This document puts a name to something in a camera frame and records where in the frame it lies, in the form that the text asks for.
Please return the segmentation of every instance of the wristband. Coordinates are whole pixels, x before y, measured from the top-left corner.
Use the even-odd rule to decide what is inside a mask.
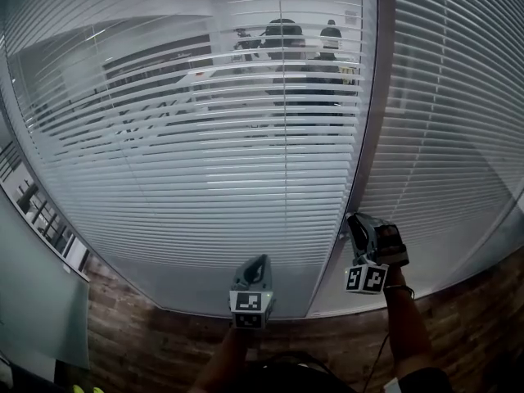
[[[384,287],[384,292],[386,293],[389,290],[404,290],[409,293],[412,299],[415,298],[415,291],[409,288],[407,285],[388,285]]]

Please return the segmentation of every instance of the black shirt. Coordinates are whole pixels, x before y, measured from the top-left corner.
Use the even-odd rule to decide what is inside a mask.
[[[445,373],[438,368],[424,368],[399,381],[402,393],[452,393]],[[333,374],[297,364],[271,363],[255,366],[237,382],[231,392],[280,393],[280,392],[356,393]]]

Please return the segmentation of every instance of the wooden floor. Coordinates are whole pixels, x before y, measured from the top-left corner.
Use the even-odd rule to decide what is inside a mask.
[[[156,309],[97,259],[90,260],[88,341],[91,371],[69,382],[105,393],[186,391],[228,329],[228,321]],[[524,350],[524,250],[476,277],[418,301],[456,392],[496,391]],[[357,391],[386,335],[386,311],[273,323],[252,351],[264,358],[304,350]],[[389,345],[368,391],[391,379]]]

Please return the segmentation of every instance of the wrist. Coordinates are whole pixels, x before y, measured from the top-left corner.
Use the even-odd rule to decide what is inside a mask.
[[[384,295],[388,297],[389,293],[395,292],[395,291],[404,291],[409,293],[409,296],[412,300],[415,298],[415,291],[411,287],[408,287],[407,285],[387,285],[384,286]]]
[[[384,285],[406,285],[406,280],[399,266],[392,265],[389,267]]]

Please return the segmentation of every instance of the person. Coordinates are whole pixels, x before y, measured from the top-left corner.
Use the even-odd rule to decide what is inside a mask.
[[[271,60],[300,60],[303,53],[300,51],[286,51],[288,49],[303,48],[305,46],[304,36],[302,35],[302,28],[297,25],[291,19],[275,19],[269,22],[269,26],[266,27],[264,32],[265,41],[260,44],[262,48],[277,48],[275,52],[268,52],[269,58]],[[275,72],[280,73],[285,71],[286,73],[297,73],[302,72],[302,65],[279,65],[275,69]],[[273,79],[273,84],[282,84],[284,87],[286,84],[302,84],[305,82],[305,79],[300,77],[287,77],[284,79],[278,77]],[[286,96],[292,96],[300,94],[300,90],[295,89],[283,89],[279,90],[267,90],[267,94],[277,97],[282,97],[284,94]],[[283,101],[282,98],[278,98],[273,104],[275,106],[296,106],[300,105],[303,102],[296,102],[293,100]]]
[[[335,51],[338,50],[338,40],[337,39],[330,39],[330,38],[341,38],[341,31],[338,28],[335,28],[333,25],[335,25],[334,20],[330,20],[328,22],[330,26],[327,28],[322,29],[320,32],[320,36],[323,37],[323,49],[328,50],[328,52],[322,51],[318,56],[314,58],[316,61],[327,61],[320,65],[308,65],[305,68],[305,71],[308,71],[310,73],[321,73],[320,75],[312,74],[310,77],[307,78],[306,82],[309,84],[335,84],[335,85],[342,85],[344,83],[344,80],[341,78],[336,77],[323,77],[322,73],[340,73],[338,65],[335,64],[335,61],[337,61],[337,57],[335,56]],[[314,90],[307,90],[304,93],[308,94],[315,94],[315,95],[322,95],[322,96],[334,96],[336,94],[335,90],[327,89],[327,88],[316,88]],[[335,106],[336,103],[334,100],[313,100],[311,102],[306,102],[308,105],[316,105],[316,106]]]
[[[250,38],[251,37],[251,34],[248,34],[244,28],[237,28],[237,29],[235,29],[235,32],[237,33],[237,36],[239,38]],[[260,41],[257,40],[255,42],[256,42],[256,44],[253,44],[252,41],[238,41],[234,45],[233,49],[238,49],[238,48],[241,48],[241,49],[257,48],[258,45],[260,44]],[[251,54],[246,54],[245,58],[246,58],[246,61],[253,61],[253,56],[251,56]]]
[[[389,268],[384,293],[395,375],[402,393],[452,392],[447,376],[431,359],[431,342],[427,330],[405,285],[400,267]],[[249,330],[229,329],[222,345],[201,371],[190,393],[355,392],[307,354],[294,353],[294,356],[298,355],[302,359],[301,364],[278,362],[277,357],[245,368],[250,338]]]

